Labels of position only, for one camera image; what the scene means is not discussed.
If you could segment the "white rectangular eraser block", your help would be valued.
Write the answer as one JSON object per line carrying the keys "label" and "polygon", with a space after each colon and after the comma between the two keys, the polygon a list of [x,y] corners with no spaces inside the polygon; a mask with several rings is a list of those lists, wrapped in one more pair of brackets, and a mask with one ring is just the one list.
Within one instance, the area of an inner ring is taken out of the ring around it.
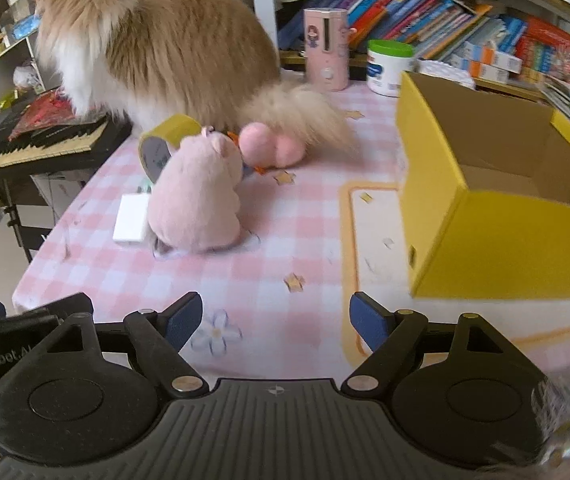
{"label": "white rectangular eraser block", "polygon": [[148,202],[148,194],[122,195],[113,230],[115,243],[142,244],[147,241],[149,237]]}

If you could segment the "pink plush pig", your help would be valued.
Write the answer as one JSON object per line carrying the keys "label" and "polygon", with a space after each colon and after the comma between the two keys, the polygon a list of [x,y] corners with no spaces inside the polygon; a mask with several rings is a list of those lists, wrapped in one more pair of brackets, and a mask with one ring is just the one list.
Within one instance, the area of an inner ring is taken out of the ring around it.
{"label": "pink plush pig", "polygon": [[243,159],[225,134],[204,128],[184,138],[163,167],[148,202],[151,232],[181,252],[209,252],[236,243],[241,235]]}

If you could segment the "yellow tape roll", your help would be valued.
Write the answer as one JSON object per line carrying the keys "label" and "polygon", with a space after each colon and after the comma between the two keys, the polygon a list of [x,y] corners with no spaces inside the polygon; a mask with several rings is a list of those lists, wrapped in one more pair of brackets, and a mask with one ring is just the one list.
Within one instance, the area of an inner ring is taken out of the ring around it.
{"label": "yellow tape roll", "polygon": [[139,158],[148,180],[155,183],[181,141],[186,136],[197,136],[200,131],[201,125],[195,119],[177,114],[142,133],[139,139]]}

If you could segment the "pink plush duck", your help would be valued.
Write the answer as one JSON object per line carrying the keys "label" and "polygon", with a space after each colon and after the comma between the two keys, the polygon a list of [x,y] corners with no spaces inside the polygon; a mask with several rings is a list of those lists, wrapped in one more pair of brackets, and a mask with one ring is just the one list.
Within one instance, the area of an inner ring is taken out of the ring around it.
{"label": "pink plush duck", "polygon": [[262,122],[246,125],[238,135],[243,161],[251,168],[283,169],[297,165],[306,156],[302,141],[276,132]]}

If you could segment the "pink checkered tablecloth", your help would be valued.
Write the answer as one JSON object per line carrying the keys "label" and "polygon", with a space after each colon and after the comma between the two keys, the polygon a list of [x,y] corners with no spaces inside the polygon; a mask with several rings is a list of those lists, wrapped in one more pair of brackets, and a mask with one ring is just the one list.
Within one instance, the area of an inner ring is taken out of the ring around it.
{"label": "pink checkered tablecloth", "polygon": [[364,84],[337,101],[358,133],[357,156],[323,154],[247,177],[238,190],[244,239],[227,252],[164,255],[151,243],[114,240],[122,196],[145,182],[138,144],[125,141],[42,244],[14,306],[25,311],[84,292],[98,321],[119,321],[195,290],[204,321],[182,353],[207,379],[343,380],[367,353],[348,318],[349,299],[362,290],[389,310],[413,309],[437,322],[479,313],[541,370],[570,367],[570,300],[410,296],[395,190],[403,170],[396,101]]}

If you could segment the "yellow cardboard box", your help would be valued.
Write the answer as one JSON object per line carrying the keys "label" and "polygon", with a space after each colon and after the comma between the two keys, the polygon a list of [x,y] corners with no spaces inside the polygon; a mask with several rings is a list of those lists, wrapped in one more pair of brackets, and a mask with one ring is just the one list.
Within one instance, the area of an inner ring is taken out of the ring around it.
{"label": "yellow cardboard box", "polygon": [[570,121],[406,73],[396,122],[411,294],[570,298]]}

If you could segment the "black electronic keyboard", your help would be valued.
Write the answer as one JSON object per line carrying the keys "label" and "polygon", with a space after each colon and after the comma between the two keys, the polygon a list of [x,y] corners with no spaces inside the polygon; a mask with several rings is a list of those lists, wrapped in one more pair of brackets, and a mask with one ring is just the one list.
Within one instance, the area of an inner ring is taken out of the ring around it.
{"label": "black electronic keyboard", "polygon": [[103,115],[96,122],[49,126],[12,140],[11,132],[30,104],[24,101],[0,113],[0,181],[99,168],[131,133],[128,120]]}

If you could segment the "red papers on keyboard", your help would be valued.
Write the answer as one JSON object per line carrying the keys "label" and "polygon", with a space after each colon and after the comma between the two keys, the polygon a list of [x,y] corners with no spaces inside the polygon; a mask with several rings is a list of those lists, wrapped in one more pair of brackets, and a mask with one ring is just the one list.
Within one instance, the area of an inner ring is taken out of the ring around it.
{"label": "red papers on keyboard", "polygon": [[102,110],[77,115],[72,103],[58,89],[46,91],[26,106],[8,140],[12,142],[24,133],[52,127],[94,124],[104,116]]}

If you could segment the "white quilted handbag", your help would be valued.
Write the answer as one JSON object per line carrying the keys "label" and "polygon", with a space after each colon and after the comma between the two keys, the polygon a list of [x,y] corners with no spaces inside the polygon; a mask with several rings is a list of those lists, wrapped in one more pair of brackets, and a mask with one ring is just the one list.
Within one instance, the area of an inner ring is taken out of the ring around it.
{"label": "white quilted handbag", "polygon": [[440,61],[418,60],[416,62],[416,72],[430,77],[449,80],[471,90],[476,88],[475,80],[472,79],[466,70],[461,70]]}

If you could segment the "white jar green lid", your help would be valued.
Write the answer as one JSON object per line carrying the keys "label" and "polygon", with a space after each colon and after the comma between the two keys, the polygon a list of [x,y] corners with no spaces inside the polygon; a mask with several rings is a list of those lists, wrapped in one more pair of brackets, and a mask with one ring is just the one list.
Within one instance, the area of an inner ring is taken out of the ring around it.
{"label": "white jar green lid", "polygon": [[385,39],[367,43],[366,84],[380,96],[399,96],[404,72],[411,72],[414,49],[411,44]]}

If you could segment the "orange white medicine boxes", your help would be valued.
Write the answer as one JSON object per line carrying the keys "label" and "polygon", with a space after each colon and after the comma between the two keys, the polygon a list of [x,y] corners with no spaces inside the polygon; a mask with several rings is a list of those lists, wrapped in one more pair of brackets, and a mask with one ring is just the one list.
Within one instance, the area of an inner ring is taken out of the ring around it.
{"label": "orange white medicine boxes", "polygon": [[449,64],[468,73],[472,78],[506,84],[519,75],[522,61],[516,56],[466,41],[462,50],[449,57]]}

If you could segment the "fluffy orange white cat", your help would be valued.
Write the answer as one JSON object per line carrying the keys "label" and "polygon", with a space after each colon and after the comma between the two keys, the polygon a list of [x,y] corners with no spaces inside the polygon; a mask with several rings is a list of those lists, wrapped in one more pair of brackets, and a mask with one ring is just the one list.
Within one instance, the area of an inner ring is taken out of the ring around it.
{"label": "fluffy orange white cat", "polygon": [[343,112],[287,77],[242,0],[36,0],[39,61],[78,116],[104,110],[149,131],[175,114],[239,130],[262,122],[307,145],[347,151]]}

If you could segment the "pink cartoon humidifier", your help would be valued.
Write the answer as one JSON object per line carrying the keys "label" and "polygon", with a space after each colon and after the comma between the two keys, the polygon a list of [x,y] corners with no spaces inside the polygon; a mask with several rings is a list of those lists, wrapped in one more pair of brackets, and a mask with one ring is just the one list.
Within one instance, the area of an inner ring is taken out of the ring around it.
{"label": "pink cartoon humidifier", "polygon": [[343,9],[311,8],[303,14],[306,76],[325,91],[349,84],[348,13]]}

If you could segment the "row of colourful books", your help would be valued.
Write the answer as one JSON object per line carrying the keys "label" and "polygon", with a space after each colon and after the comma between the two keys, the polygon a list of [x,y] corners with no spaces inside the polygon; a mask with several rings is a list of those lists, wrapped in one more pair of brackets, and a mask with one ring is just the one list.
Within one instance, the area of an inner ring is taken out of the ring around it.
{"label": "row of colourful books", "polygon": [[350,58],[366,55],[371,39],[385,39],[411,44],[420,60],[449,63],[469,41],[520,58],[521,73],[510,78],[570,76],[569,32],[533,15],[460,0],[302,0],[277,32],[279,50],[305,50],[303,14],[325,6],[348,13]]}

